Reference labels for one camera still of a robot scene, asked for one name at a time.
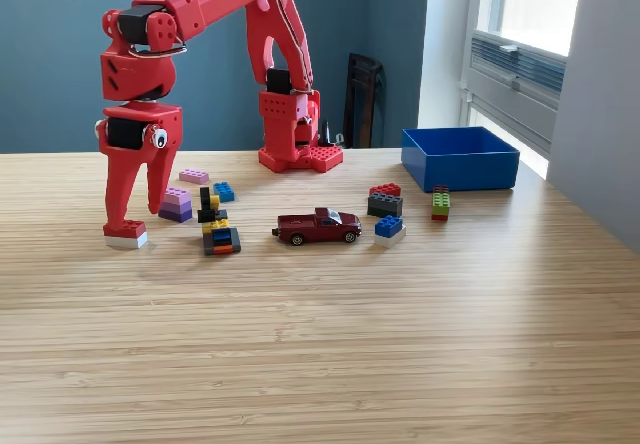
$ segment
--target red toy pickup truck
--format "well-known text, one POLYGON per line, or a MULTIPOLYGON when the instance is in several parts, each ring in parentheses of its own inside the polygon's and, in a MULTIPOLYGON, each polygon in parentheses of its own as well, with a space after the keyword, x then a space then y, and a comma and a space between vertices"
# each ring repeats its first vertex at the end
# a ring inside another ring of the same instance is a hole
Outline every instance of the red toy pickup truck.
POLYGON ((353 214, 316 207, 315 214, 278 216, 278 228, 271 233, 294 246, 314 241, 351 243, 362 234, 362 224, 353 214))

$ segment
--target pink lego brick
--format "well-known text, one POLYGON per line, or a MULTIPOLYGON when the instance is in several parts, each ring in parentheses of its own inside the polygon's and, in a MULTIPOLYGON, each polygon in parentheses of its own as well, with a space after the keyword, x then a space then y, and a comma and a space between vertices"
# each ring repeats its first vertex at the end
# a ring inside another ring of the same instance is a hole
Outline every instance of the pink lego brick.
POLYGON ((176 206, 182 206, 186 203, 191 203, 191 193, 185 189, 178 189, 177 187, 167 187, 167 192, 164 193, 164 201, 169 204, 175 204, 176 206))
POLYGON ((193 184, 205 184, 209 181, 209 173, 196 171, 194 169, 185 169, 180 173, 179 179, 193 184))

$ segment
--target blue box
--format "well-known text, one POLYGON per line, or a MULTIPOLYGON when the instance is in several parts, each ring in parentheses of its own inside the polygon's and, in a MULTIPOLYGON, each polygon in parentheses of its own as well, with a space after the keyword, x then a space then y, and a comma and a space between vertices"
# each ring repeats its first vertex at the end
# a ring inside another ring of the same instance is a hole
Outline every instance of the blue box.
POLYGON ((510 189, 520 151, 484 127, 405 129, 402 163, 424 192, 510 189))
POLYGON ((402 218, 387 216, 380 219, 374 228, 376 236, 391 238, 402 230, 402 218))
POLYGON ((231 202, 235 200, 233 189, 227 182, 216 182, 213 185, 213 193, 220 196, 220 202, 231 202))

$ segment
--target black chair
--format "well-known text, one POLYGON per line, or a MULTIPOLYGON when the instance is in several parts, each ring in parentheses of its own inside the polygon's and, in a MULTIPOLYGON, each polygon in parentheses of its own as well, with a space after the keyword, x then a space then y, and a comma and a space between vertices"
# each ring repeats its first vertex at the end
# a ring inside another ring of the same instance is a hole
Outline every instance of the black chair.
POLYGON ((383 75, 382 64, 370 57, 349 54, 347 73, 347 97, 344 104, 342 133, 345 148, 369 148, 373 134, 373 117, 376 104, 376 89, 382 88, 379 81, 383 75), (362 116, 357 126, 356 113, 362 116))

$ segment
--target robotic arm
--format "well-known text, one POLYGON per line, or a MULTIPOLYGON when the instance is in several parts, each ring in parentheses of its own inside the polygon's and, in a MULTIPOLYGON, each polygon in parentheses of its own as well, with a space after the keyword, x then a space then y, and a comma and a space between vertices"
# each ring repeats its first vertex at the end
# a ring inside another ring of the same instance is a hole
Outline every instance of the robotic arm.
POLYGON ((326 172, 342 162, 339 148, 318 147, 320 96, 311 87, 309 50, 293 0, 134 0, 130 9, 108 11, 102 19, 103 30, 112 39, 101 55, 103 94, 109 100, 126 101, 104 109, 106 119, 96 124, 100 151, 109 160, 105 236, 131 238, 144 228, 141 222, 124 220, 143 163, 148 168, 149 210, 157 213, 164 198, 182 141, 182 110, 156 102, 175 83, 172 56, 185 52, 189 39, 241 7, 246 8, 255 79, 267 86, 260 92, 265 133, 260 162, 274 172, 288 168, 326 172), (274 40, 288 71, 273 68, 274 40))

